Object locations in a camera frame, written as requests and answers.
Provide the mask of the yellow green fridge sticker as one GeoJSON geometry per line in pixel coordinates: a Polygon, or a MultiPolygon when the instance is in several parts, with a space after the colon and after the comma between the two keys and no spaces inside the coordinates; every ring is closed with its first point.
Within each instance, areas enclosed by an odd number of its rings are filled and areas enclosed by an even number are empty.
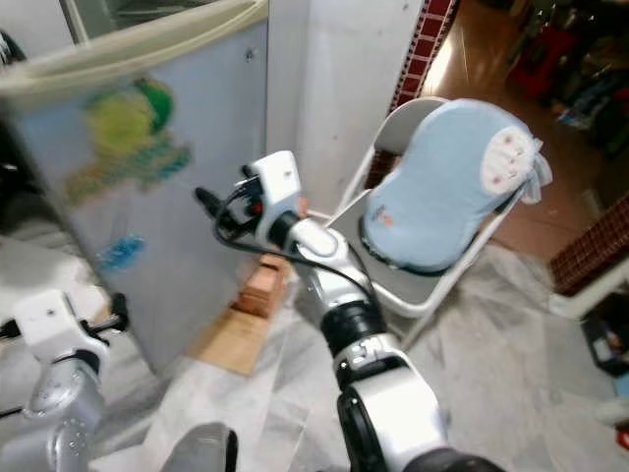
{"type": "Polygon", "coordinates": [[[175,104],[175,91],[150,76],[87,100],[93,160],[64,177],[67,202],[82,206],[126,181],[149,192],[193,163],[192,146],[169,131],[175,104]]]}

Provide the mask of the black box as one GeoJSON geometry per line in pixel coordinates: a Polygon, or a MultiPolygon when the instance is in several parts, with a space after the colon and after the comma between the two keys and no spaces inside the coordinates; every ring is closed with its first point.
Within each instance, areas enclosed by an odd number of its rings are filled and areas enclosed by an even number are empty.
{"type": "Polygon", "coordinates": [[[602,372],[613,378],[629,374],[629,358],[619,334],[602,318],[580,320],[589,354],[602,372]]]}

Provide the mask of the white fridge door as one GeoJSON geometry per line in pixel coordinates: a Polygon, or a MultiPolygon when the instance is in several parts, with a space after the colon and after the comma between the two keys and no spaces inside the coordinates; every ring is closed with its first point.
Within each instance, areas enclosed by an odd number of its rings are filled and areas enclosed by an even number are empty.
{"type": "Polygon", "coordinates": [[[73,46],[4,69],[0,97],[19,152],[104,286],[129,298],[132,333],[156,372],[198,340],[256,268],[255,256],[216,242],[195,189],[223,197],[240,166],[261,157],[266,85],[268,18],[216,43],[73,46]],[[140,76],[175,91],[169,131],[192,146],[193,163],[149,192],[126,181],[71,206],[63,179],[93,160],[86,101],[140,76]],[[98,253],[127,235],[147,243],[136,263],[100,269],[98,253]]]}

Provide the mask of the grey left robot leg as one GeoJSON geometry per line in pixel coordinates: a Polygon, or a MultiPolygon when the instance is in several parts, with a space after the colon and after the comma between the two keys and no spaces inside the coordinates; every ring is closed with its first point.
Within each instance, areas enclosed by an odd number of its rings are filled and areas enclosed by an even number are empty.
{"type": "Polygon", "coordinates": [[[239,440],[221,422],[189,429],[172,448],[160,472],[237,472],[239,440]]]}

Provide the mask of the red plastic stool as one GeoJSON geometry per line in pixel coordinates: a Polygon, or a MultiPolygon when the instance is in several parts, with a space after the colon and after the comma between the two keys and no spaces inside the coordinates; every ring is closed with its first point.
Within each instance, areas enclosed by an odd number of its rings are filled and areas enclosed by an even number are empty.
{"type": "Polygon", "coordinates": [[[580,41],[578,32],[543,26],[526,41],[509,68],[506,76],[509,88],[530,99],[556,97],[562,81],[574,68],[580,41]]]}

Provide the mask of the small blue fridge sticker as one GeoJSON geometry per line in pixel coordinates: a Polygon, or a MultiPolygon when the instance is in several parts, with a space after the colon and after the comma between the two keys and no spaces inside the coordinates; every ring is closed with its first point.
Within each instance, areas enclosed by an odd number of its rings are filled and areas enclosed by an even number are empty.
{"type": "Polygon", "coordinates": [[[111,246],[102,249],[97,255],[100,269],[118,271],[133,266],[147,247],[144,238],[139,235],[126,235],[117,239],[111,246]]]}

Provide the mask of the brown wooden board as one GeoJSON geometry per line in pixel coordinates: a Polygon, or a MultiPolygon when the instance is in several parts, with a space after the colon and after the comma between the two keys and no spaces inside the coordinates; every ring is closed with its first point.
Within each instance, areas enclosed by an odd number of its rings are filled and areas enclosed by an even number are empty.
{"type": "Polygon", "coordinates": [[[270,325],[270,318],[228,309],[202,333],[186,354],[226,372],[251,377],[270,325]]]}

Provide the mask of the light blue baby cushion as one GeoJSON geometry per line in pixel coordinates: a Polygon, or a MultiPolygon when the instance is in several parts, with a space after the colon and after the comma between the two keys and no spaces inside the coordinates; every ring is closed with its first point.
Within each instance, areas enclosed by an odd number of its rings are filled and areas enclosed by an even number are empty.
{"type": "Polygon", "coordinates": [[[373,186],[361,238],[390,266],[449,269],[490,212],[512,198],[533,206],[552,172],[525,122],[493,103],[424,97],[387,114],[374,148],[399,154],[373,186]]]}

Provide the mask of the red brick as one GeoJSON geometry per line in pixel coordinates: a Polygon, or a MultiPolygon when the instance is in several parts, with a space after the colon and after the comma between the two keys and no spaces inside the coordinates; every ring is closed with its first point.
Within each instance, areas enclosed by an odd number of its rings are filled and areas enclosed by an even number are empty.
{"type": "Polygon", "coordinates": [[[261,256],[256,270],[235,298],[234,309],[256,318],[269,319],[286,292],[288,270],[288,262],[283,258],[261,256]]]}

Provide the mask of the red brick low wall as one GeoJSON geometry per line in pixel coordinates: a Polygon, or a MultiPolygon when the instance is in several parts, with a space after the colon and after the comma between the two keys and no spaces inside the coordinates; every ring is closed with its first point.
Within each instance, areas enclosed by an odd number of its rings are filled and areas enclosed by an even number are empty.
{"type": "Polygon", "coordinates": [[[629,192],[548,262],[554,292],[575,296],[629,257],[629,192]]]}

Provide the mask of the grey white folding chair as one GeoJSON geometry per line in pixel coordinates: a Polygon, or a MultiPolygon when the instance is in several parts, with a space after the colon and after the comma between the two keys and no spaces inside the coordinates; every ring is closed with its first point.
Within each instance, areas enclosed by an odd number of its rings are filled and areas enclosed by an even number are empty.
{"type": "MultiPolygon", "coordinates": [[[[374,140],[377,138],[380,127],[374,135],[374,140]]],[[[404,318],[423,319],[431,315],[446,295],[452,291],[460,275],[476,259],[481,248],[488,243],[491,235],[506,219],[508,212],[522,201],[518,197],[512,198],[507,206],[490,212],[484,224],[478,229],[471,246],[454,265],[445,271],[436,274],[418,274],[388,265],[375,257],[366,247],[360,223],[369,192],[372,191],[373,186],[380,183],[383,176],[394,169],[400,157],[399,154],[377,151],[374,148],[374,140],[372,147],[369,147],[365,153],[364,161],[361,162],[358,171],[347,185],[336,214],[332,217],[331,225],[346,234],[346,237],[351,240],[352,247],[363,248],[369,253],[366,266],[368,266],[369,275],[372,276],[378,297],[385,303],[387,309],[404,318]]]]}

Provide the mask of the white low frame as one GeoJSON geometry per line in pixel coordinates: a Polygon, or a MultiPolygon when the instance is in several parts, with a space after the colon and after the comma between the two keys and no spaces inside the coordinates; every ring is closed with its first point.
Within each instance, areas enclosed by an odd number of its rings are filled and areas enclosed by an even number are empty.
{"type": "Polygon", "coordinates": [[[594,279],[575,296],[552,295],[548,300],[549,313],[570,321],[579,321],[612,292],[629,287],[629,258],[594,279]]]}

